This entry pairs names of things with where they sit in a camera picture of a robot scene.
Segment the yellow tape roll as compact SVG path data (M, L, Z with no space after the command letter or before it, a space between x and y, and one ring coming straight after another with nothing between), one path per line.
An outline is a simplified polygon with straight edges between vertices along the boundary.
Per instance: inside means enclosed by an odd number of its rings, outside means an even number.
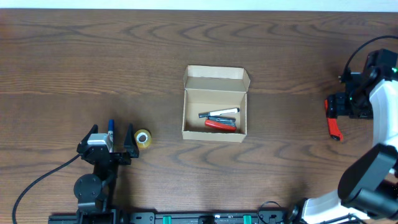
M147 148L152 144L152 136L146 129L140 129L134 133L138 148Z

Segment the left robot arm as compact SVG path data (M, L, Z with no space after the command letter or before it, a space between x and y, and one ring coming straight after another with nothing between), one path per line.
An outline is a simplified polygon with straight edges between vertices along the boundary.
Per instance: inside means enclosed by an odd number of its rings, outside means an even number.
M133 125L127 129L124 152L113 152L112 141L107 133L99 133L95 124L77 146L78 155L94 166L91 174L81 176L74 185L78 209L85 214L107 213L111 209L113 193L118 178L118 167L128 166L139 157L134 139Z

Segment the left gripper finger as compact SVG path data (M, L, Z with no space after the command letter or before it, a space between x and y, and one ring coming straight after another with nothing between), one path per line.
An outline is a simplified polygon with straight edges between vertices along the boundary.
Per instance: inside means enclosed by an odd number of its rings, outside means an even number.
M133 133L133 125L130 123L127 129L126 137L123 144L126 152L129 154L130 158L139 157L139 149L137 146L136 139Z
M97 134L98 133L98 125L94 124L88 134L80 141L80 143L77 145L77 153L85 153L89 148L88 140L92 134Z

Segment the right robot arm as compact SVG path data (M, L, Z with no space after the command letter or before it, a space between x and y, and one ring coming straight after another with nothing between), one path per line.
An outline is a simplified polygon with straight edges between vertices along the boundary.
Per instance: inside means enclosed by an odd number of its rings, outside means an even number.
M342 140L336 119L373 121L372 148L343 173L338 188L318 198L303 199L285 215L285 223L365 223L397 220L397 54L380 49L368 54L363 71L345 69L345 91L325 100L330 136Z

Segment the black white marker pen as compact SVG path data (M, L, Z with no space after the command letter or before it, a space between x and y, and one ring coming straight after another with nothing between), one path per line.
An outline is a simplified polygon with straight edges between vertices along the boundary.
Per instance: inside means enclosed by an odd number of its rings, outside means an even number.
M208 118L208 117L212 117L212 116L221 116L223 114L235 114L238 112L240 112L239 108L230 108L230 109L225 109L225 110L216 110L216 111L199 113L198 117L199 118Z

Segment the blue marker pen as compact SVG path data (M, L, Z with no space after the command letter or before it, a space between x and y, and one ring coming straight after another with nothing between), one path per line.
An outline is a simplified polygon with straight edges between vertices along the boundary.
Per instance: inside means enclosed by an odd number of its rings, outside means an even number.
M109 140L113 143L114 142L114 120L110 119L108 122L108 136Z

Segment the red utility knife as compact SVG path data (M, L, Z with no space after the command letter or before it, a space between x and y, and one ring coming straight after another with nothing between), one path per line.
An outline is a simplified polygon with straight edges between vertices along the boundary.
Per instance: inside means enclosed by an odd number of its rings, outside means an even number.
M326 123L328 125L328 133L330 137L336 141L343 140L343 134L341 133L340 129L338 128L336 118L330 118L328 116L328 100L324 101L325 111L326 111Z

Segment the red handled pliers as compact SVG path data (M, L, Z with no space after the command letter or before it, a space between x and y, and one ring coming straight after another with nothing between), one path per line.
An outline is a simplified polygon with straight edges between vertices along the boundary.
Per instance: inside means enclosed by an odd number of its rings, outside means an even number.
M208 117L205 120L205 126L229 132L237 130L236 120L233 118Z

